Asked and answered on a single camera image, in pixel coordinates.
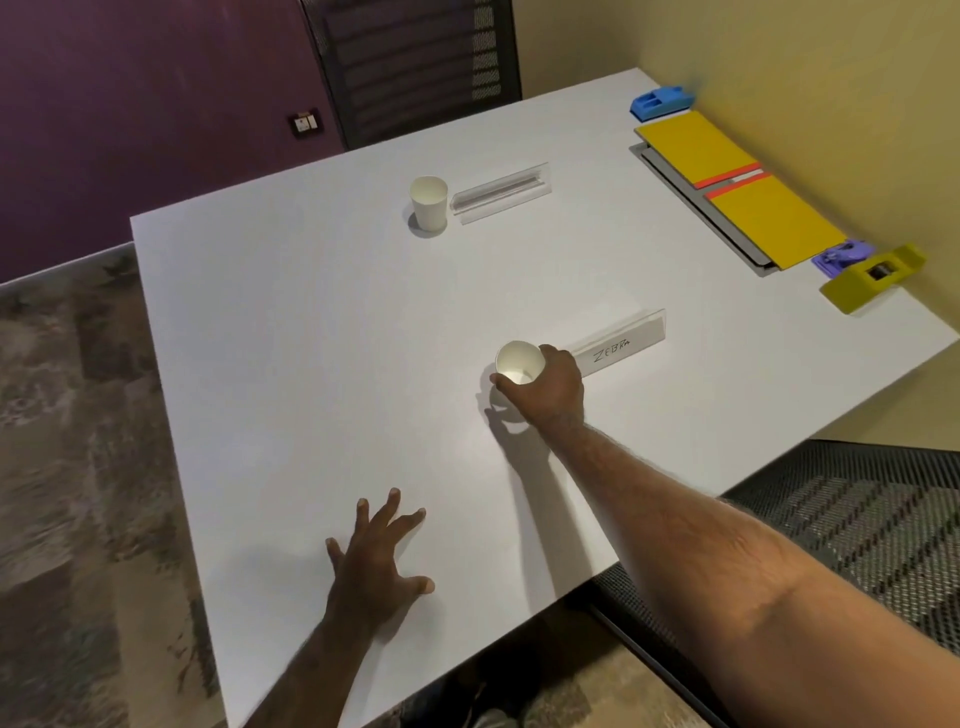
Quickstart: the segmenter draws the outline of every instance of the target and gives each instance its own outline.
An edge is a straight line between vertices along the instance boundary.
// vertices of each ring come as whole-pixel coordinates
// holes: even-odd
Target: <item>floor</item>
[[[533,728],[704,725],[588,616],[528,628]],[[226,726],[129,253],[0,295],[0,725]]]

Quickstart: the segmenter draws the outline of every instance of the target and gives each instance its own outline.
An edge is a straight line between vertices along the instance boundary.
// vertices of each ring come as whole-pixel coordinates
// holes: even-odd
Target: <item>hand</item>
[[[334,580],[324,621],[332,620],[339,628],[358,632],[364,639],[372,639],[395,614],[408,609],[421,595],[432,594],[435,588],[426,576],[403,578],[396,571],[396,545],[426,517],[421,508],[393,521],[399,505],[400,491],[394,488],[386,505],[371,519],[370,506],[361,498],[347,553],[336,539],[326,540]]]
[[[570,352],[558,352],[544,344],[540,347],[546,367],[529,384],[514,384],[502,374],[490,381],[510,400],[526,421],[542,430],[557,417],[584,421],[584,381]]]

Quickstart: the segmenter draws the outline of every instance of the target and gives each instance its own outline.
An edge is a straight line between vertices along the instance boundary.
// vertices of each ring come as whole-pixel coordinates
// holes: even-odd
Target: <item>yellow-green holder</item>
[[[926,263],[926,255],[907,243],[892,253],[873,255],[845,268],[824,283],[820,292],[844,313],[853,313],[885,290],[912,276]]]

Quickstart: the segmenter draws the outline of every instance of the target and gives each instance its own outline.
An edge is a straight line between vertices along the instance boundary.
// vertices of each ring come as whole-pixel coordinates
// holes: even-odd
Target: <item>mesh chair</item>
[[[809,440],[725,499],[960,655],[960,452]],[[710,725],[735,725],[620,565],[575,598]]]
[[[348,148],[519,101],[510,0],[301,0]]]

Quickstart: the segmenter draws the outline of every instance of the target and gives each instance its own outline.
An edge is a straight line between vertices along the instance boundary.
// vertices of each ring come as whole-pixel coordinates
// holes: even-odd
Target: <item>light switch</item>
[[[288,116],[287,121],[290,122],[290,129],[297,139],[324,131],[324,121],[318,109],[295,113],[293,116]]]

